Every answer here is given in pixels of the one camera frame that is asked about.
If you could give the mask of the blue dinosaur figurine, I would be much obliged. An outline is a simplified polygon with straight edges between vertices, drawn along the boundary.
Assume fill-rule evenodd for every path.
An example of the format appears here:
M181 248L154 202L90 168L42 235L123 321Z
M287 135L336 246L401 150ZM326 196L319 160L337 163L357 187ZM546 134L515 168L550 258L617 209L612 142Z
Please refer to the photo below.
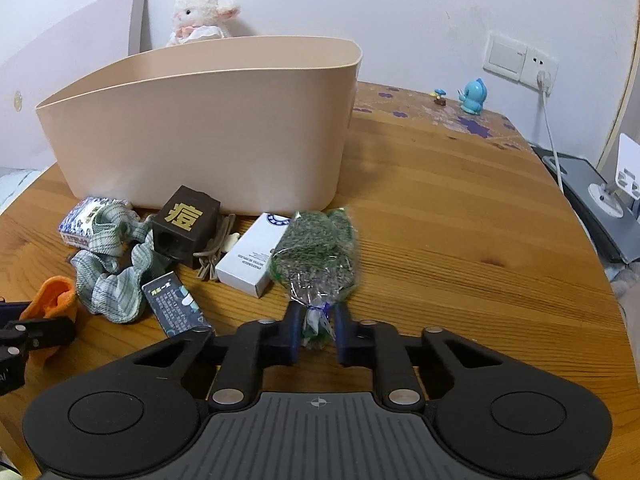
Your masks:
M479 115L487 98L487 87L482 78L476 78L458 91L461 109L470 115Z

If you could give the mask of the green plaid scrunchie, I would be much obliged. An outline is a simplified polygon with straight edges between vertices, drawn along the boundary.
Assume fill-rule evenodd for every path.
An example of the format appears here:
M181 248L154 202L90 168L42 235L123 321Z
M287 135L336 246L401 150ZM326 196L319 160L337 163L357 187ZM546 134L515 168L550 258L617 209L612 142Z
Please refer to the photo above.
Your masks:
M152 220L141 219L121 202L104 206L94 216L88 247L70 259L76 295L89 313L116 324L140 318L142 286L170 265L155 250Z

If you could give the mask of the white phone stand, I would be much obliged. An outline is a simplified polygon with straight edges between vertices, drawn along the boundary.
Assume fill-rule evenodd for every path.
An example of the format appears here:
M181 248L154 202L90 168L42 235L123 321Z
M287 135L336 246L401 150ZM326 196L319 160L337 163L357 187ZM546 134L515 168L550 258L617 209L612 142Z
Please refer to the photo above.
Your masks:
M588 185L588 193L593 203L609 217L621 219L624 216L623 203L615 195L623 191L633 200L639 199L640 145L626 133L618 138L618 152L614 180L611 183Z

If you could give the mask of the dark brown cube box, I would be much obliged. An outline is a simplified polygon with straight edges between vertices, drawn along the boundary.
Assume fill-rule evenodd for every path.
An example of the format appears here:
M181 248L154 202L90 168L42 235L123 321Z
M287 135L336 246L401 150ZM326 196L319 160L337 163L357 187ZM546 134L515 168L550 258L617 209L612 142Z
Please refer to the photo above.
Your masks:
M152 218L154 249L172 261L198 267L202 252L215 236L220 201L181 185Z

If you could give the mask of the white wall switch socket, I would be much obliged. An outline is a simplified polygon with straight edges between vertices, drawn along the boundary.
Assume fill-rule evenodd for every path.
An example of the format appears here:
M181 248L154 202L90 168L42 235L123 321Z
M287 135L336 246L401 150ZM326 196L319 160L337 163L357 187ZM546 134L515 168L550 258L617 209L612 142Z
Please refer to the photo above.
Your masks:
M534 90L544 88L550 96L559 63L541 50L492 32L486 44L483 68Z

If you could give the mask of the white rectangular box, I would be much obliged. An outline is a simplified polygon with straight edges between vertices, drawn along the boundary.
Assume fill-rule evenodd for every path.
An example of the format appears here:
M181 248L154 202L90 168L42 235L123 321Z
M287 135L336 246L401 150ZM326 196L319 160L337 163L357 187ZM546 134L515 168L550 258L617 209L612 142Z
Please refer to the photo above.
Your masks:
M218 281L259 298L270 282L271 253L290 219L263 212L215 266Z

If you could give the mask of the grey laptop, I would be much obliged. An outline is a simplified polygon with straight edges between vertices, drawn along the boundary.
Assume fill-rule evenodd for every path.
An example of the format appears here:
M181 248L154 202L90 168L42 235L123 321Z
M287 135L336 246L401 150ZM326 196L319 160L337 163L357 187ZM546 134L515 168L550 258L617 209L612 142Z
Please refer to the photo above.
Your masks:
M614 219L600 210L588 193L591 183L605 184L605 180L588 160L572 155L554 156L540 146L534 152L553 177L563 183L563 193L585 225L593 243L608 260L632 263L639 259L639 200L633 200L623 191L615 195L623 203L624 216Z

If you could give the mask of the orange cloth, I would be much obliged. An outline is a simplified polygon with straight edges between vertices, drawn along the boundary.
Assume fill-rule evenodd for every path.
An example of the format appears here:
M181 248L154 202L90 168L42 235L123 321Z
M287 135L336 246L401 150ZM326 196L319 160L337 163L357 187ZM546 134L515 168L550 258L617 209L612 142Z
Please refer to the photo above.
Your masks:
M18 318L20 321L48 320L49 318L68 318L76 321L78 312L78 298L75 282L66 276L52 276L45 280L36 293L35 298ZM29 352L29 362L36 367L44 367L48 359L54 356L58 349L70 344L75 335L67 332L70 338L58 346L42 348Z

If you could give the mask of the green dried herb bag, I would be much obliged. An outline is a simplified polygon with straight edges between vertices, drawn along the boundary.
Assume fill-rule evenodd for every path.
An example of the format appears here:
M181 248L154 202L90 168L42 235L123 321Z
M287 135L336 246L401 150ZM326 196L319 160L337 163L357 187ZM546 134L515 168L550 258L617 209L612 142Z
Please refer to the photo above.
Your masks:
M333 339L331 309L346 300L359 274L357 231L347 211L296 212L271 253L269 273L303 306L303 345L318 348Z

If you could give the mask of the floral table mat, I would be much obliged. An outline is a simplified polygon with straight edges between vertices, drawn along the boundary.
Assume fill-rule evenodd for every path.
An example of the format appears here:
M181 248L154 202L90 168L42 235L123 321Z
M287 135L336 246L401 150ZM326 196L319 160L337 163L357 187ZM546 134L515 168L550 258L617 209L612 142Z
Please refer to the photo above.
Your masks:
M413 128L444 128L506 150L532 152L506 116L491 110L483 110L478 116L466 114L459 102L446 98L445 104L439 105L431 93L359 81L354 113L367 118L385 117Z

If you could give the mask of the beige plastic storage basket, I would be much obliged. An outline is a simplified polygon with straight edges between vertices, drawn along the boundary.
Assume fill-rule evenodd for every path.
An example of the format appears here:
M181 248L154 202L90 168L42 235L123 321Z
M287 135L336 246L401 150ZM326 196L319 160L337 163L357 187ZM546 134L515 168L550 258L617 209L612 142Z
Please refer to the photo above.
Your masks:
M187 186L236 214L332 202L362 52L247 36L128 56L36 113L70 190L160 208Z

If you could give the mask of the blue white tissue pack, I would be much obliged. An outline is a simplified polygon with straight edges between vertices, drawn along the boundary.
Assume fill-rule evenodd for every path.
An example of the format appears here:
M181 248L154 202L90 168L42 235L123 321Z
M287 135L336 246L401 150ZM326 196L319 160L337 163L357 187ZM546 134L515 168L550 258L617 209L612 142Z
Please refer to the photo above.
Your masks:
M118 202L119 200L114 198L92 196L81 200L58 225L58 234L62 242L70 247L88 249L89 238L93 233L93 218L104 207ZM119 203L129 209L132 208L128 200L121 200Z

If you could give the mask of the small mushroom figurine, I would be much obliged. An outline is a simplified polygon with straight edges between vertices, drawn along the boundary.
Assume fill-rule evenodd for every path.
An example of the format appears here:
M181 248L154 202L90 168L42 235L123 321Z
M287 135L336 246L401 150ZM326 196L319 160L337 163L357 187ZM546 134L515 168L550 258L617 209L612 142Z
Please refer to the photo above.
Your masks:
M434 102L439 106L445 106L447 104L446 100L446 91L442 89L435 89L434 92Z

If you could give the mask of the white plush lamb toy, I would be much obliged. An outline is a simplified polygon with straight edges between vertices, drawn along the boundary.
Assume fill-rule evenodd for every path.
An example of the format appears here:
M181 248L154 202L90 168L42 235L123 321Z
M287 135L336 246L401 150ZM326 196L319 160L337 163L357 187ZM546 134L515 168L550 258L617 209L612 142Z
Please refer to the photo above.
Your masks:
M167 47L229 38L227 22L236 18L240 10L234 0L176 0Z

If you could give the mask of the dark blue card box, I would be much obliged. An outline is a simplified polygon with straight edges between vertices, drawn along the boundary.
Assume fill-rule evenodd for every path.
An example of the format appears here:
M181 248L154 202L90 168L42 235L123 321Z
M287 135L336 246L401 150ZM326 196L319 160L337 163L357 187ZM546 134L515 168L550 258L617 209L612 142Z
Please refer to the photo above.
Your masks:
M212 328L175 272L165 273L147 282L142 286L142 292L167 337L188 330Z

